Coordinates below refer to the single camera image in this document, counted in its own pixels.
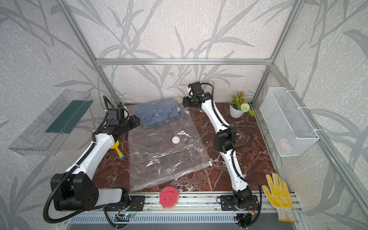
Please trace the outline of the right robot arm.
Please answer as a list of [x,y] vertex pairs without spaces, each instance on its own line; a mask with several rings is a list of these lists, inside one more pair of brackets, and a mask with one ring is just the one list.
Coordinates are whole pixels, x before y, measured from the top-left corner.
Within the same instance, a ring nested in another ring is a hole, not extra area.
[[223,116],[220,114],[212,100],[209,92],[195,94],[189,90],[189,96],[183,98],[184,107],[201,108],[210,119],[214,129],[214,148],[220,153],[227,166],[233,192],[233,203],[239,210],[244,210],[252,201],[253,194],[247,181],[242,174],[242,170],[236,156],[236,130],[231,128]]

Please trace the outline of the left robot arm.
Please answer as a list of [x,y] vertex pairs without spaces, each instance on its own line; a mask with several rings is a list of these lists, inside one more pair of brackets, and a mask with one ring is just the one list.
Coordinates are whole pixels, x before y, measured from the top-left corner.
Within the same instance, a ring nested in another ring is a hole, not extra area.
[[121,135],[140,126],[137,116],[113,121],[92,133],[92,142],[79,159],[64,173],[50,180],[51,194],[43,209],[47,223],[59,223],[85,211],[105,209],[110,204],[127,208],[131,204],[128,191],[122,188],[98,189],[93,183],[97,167]]

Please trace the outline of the white bag valve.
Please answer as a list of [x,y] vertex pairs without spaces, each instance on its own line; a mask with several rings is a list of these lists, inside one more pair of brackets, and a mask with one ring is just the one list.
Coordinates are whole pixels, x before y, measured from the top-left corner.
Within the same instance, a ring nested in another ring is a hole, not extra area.
[[173,144],[178,144],[180,142],[180,138],[178,136],[174,136],[172,138],[172,142],[173,142]]

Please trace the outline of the yellow scraper tool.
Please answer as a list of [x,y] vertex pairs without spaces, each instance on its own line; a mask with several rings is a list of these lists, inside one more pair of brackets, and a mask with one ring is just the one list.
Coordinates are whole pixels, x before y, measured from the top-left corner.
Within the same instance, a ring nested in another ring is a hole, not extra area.
[[124,160],[125,159],[125,156],[122,153],[122,151],[119,149],[119,146],[120,146],[120,142],[117,140],[115,142],[115,144],[110,149],[116,151],[116,153],[118,154],[118,157],[119,157],[120,160]]

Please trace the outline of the blue checked shirt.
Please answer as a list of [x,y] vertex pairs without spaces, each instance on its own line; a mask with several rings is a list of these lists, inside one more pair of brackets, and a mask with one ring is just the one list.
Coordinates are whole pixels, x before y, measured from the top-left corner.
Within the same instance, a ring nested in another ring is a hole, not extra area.
[[173,98],[163,98],[137,106],[136,116],[145,129],[175,120],[180,116],[180,107]]

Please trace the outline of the small circuit board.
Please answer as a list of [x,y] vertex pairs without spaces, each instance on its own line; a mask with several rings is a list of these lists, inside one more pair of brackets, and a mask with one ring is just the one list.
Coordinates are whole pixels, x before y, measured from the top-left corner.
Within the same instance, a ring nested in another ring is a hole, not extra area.
[[129,222],[130,219],[135,217],[135,213],[125,213],[125,214],[116,214],[115,215],[115,221],[116,222]]

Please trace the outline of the clear plastic wall shelf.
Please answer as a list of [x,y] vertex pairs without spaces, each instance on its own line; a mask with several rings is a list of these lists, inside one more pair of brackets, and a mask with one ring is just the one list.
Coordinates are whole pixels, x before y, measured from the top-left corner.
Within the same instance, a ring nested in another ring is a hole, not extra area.
[[64,90],[10,145],[23,156],[53,156],[94,101],[87,92]]

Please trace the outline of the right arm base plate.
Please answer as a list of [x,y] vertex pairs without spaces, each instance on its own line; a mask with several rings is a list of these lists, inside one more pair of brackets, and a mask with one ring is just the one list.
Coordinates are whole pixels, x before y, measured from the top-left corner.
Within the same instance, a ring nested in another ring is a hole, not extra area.
[[242,204],[236,201],[233,195],[221,195],[216,200],[221,205],[222,211],[257,211],[259,202],[258,197],[253,195],[250,201],[245,201]]

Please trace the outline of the clear vacuum bag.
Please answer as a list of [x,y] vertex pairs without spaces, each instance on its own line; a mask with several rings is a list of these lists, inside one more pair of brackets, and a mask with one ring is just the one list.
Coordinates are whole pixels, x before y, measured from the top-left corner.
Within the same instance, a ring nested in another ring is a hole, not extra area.
[[[209,166],[210,158],[188,108],[180,107],[180,116],[145,129],[140,126],[128,133],[130,190],[157,186]],[[127,110],[136,116],[137,106]],[[173,144],[178,136],[180,142]]]

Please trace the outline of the yellow work glove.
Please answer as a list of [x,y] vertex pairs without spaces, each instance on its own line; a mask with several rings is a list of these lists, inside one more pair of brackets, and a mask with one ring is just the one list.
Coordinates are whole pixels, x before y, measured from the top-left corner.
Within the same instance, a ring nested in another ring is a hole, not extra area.
[[267,174],[268,186],[262,186],[267,200],[276,209],[278,220],[281,222],[294,223],[293,205],[287,183],[276,173]]

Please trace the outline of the pink round sponge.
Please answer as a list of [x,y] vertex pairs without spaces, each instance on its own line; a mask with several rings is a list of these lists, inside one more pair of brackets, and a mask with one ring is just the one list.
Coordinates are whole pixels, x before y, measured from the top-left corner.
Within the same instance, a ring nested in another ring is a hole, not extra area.
[[159,198],[163,209],[172,209],[178,203],[179,193],[176,188],[167,186],[160,192]]

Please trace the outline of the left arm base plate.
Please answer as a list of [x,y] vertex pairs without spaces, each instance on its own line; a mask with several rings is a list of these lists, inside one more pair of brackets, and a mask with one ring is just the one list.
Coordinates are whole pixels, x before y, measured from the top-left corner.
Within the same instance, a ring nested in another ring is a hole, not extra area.
[[144,195],[134,195],[130,196],[127,201],[122,201],[115,204],[106,205],[106,211],[132,211],[132,212],[141,212],[143,211],[145,204],[145,196]]

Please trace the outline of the potted flower plant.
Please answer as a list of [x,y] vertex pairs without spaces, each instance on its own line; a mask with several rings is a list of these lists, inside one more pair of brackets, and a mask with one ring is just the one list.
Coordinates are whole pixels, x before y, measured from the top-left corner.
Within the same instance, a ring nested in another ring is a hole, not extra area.
[[240,118],[246,113],[252,117],[257,116],[257,112],[251,108],[247,99],[245,99],[244,92],[236,92],[230,102],[230,115],[232,118]]

